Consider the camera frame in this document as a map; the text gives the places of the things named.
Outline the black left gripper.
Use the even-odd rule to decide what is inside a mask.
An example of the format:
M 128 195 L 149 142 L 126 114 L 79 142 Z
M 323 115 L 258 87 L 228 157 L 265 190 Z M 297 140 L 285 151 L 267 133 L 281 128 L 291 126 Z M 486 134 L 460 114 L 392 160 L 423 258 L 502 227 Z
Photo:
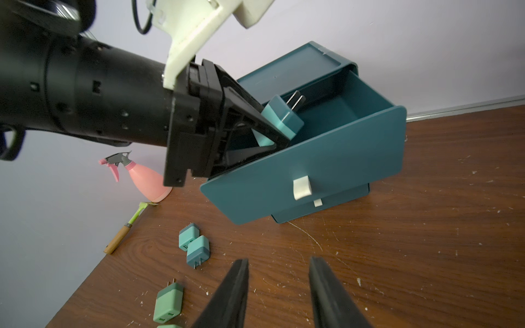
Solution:
M 87 38 L 1 37 L 1 159 L 14 160 L 28 130 L 110 146 L 164 146 L 164 183 L 181 187 L 187 171 L 213 174 L 223 91 L 198 77 L 215 75 L 209 61 L 192 65 L 179 90 L 161 83 L 156 61 Z

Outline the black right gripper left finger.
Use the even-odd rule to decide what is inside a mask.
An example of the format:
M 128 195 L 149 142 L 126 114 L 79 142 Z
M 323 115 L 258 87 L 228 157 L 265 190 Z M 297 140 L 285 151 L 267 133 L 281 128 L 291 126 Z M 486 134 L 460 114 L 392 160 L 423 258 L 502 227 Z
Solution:
M 236 260 L 192 327 L 244 327 L 248 287 L 249 261 Z

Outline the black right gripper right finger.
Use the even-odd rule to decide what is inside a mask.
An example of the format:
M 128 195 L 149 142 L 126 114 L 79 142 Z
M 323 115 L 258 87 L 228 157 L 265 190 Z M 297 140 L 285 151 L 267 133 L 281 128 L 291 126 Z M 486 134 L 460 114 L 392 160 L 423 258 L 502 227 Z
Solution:
M 371 327 L 323 258 L 310 259 L 309 282 L 315 327 Z

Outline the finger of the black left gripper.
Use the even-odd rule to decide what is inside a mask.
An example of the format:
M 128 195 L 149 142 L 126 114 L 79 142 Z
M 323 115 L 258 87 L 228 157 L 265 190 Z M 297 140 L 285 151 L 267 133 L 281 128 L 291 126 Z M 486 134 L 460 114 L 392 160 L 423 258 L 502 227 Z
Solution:
M 270 154 L 284 150 L 286 147 L 287 144 L 284 143 L 281 145 L 274 144 L 263 147 L 257 146 L 227 150 L 224 145 L 219 143 L 213 148 L 213 150 L 215 150 L 215 155 L 213 155 L 213 178 Z
M 235 79 L 233 79 L 221 66 L 216 65 L 217 75 L 223 87 L 232 87 L 245 101 L 248 102 L 258 113 L 261 114 L 265 106 L 262 106 L 251 94 L 247 92 Z

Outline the teal plug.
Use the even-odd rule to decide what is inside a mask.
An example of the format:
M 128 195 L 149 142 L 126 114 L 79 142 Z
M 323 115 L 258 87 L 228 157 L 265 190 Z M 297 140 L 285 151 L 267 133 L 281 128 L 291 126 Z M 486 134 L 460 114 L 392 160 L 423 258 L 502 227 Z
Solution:
M 202 263 L 208 261 L 210 255 L 209 239 L 202 235 L 188 244 L 186 262 L 190 267 L 195 269 Z
M 261 114 L 288 140 L 292 140 L 304 126 L 304 122 L 298 116 L 297 110 L 305 102 L 306 97 L 297 90 L 287 101 L 281 96 L 273 97 L 266 104 Z
M 191 223 L 187 225 L 179 232 L 179 248 L 183 251 L 187 251 L 190 243 L 196 240 L 199 236 L 200 229 L 196 224 Z

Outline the teal top drawer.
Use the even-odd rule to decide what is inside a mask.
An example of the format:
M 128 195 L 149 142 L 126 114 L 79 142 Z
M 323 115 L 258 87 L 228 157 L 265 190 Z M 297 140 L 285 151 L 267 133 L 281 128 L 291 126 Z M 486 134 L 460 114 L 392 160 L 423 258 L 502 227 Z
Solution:
M 293 79 L 292 86 L 308 101 L 291 145 L 200 188 L 234 224 L 266 216 L 286 222 L 327 209 L 366 195 L 372 182 L 402 168 L 406 109 L 367 85 L 355 66 L 309 83 Z

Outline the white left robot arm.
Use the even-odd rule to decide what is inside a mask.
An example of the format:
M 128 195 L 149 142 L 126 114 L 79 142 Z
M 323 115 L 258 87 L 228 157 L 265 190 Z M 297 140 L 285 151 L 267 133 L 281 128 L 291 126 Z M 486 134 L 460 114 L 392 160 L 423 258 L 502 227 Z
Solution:
M 223 68 L 197 51 L 229 16 L 257 23 L 269 1 L 149 1 L 141 34 L 172 43 L 165 63 L 86 38 L 95 1 L 1 2 L 1 159 L 29 130 L 125 147 L 164 146 L 164 185 L 210 178 L 285 149 L 290 139 Z

